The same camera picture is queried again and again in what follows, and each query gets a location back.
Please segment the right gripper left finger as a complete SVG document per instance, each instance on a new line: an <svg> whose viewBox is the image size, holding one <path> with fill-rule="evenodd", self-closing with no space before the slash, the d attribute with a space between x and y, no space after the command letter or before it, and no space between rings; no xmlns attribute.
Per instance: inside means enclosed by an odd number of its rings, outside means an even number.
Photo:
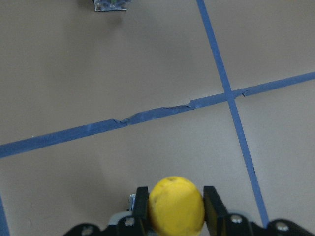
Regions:
<svg viewBox="0 0 315 236"><path fill-rule="evenodd" d="M134 208L129 216L118 221L119 236L146 236L148 233L148 187L138 187Z"/></svg>

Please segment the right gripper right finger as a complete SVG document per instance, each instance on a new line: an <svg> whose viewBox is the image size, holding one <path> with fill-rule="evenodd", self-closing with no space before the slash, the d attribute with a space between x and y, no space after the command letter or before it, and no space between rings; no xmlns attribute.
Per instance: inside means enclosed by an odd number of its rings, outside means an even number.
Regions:
<svg viewBox="0 0 315 236"><path fill-rule="evenodd" d="M203 201L205 222L211 236L252 236L248 219L234 212L228 212L217 190L204 186Z"/></svg>

